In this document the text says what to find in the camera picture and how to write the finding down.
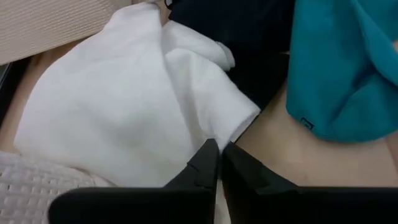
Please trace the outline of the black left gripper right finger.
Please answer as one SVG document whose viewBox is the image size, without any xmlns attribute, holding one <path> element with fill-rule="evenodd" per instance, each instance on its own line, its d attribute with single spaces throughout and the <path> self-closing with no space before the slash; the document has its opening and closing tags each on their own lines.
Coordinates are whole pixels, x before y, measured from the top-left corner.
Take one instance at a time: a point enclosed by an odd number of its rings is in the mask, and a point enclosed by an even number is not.
<svg viewBox="0 0 398 224">
<path fill-rule="evenodd" d="M 296 185 L 233 143 L 222 153 L 222 181 L 232 223 L 287 223 Z"/>
</svg>

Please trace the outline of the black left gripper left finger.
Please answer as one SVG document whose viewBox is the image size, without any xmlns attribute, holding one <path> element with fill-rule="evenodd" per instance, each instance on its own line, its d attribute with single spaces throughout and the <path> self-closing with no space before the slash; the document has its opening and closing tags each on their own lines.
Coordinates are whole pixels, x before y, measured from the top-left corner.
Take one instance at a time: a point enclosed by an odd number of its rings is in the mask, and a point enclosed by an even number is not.
<svg viewBox="0 0 398 224">
<path fill-rule="evenodd" d="M 186 167 L 165 188 L 201 188 L 214 190 L 218 176 L 220 150 L 214 139 L 207 139 Z"/>
</svg>

